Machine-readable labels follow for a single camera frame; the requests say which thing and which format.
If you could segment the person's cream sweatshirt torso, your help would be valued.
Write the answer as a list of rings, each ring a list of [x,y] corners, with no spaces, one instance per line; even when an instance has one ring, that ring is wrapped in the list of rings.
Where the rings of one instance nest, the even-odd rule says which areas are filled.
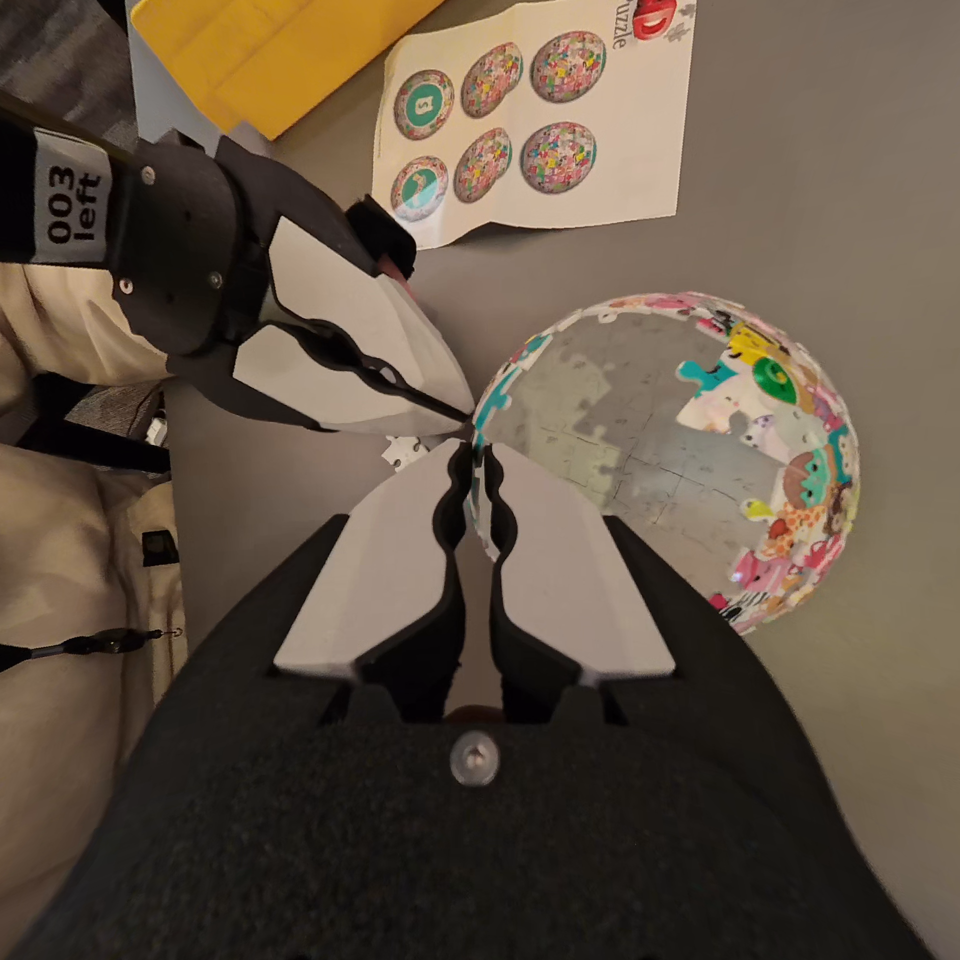
[[[10,952],[101,821],[188,649],[172,485],[2,446],[2,643],[160,630],[126,654],[55,655],[1,676],[1,949]]]

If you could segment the printed puzzle instruction leaflet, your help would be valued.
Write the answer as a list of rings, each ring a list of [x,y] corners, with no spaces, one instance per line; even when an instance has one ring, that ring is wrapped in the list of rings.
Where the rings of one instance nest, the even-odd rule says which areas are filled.
[[[422,249],[676,213],[696,2],[533,2],[387,58],[372,194]]]

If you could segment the yellow plastic bin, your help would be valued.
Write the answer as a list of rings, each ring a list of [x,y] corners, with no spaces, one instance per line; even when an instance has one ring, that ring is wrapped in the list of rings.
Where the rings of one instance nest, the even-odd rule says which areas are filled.
[[[223,134],[275,140],[440,1],[140,1],[132,29]]]

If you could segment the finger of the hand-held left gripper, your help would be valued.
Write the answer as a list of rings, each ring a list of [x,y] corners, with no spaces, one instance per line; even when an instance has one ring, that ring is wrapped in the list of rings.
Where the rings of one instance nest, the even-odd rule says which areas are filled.
[[[282,218],[269,247],[276,318],[308,354],[336,369],[379,375],[466,415],[474,398],[461,366],[421,307],[390,276],[373,276]]]
[[[292,328],[265,327],[236,352],[233,377],[305,415],[320,428],[378,436],[445,435],[467,416],[390,384],[381,375],[336,368],[312,357]]]

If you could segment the colourful puzzle ball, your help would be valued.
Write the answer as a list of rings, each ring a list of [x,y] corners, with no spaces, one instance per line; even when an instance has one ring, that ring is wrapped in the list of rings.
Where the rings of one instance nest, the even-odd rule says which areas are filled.
[[[741,304],[629,294],[523,343],[473,417],[618,518],[740,635],[822,585],[858,511],[858,437],[822,365]]]

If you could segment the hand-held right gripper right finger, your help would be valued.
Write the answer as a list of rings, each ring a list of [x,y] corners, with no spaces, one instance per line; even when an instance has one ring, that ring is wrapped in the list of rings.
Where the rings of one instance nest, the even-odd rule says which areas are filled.
[[[485,449],[497,558],[489,639],[504,709],[536,723],[568,690],[671,677],[676,660],[605,516],[504,443]]]

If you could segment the person's left forearm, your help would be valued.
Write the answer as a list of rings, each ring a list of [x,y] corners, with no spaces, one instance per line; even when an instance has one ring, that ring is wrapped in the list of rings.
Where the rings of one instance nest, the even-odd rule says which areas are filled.
[[[14,446],[39,375],[95,387],[169,377],[166,355],[133,332],[106,270],[1,266],[2,444]]]

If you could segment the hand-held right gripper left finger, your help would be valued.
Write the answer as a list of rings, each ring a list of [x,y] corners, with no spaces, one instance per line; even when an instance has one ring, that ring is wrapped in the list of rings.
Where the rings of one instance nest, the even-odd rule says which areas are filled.
[[[473,454],[449,438],[350,512],[273,658],[282,673],[387,690],[408,722],[442,719],[465,643],[455,550]]]

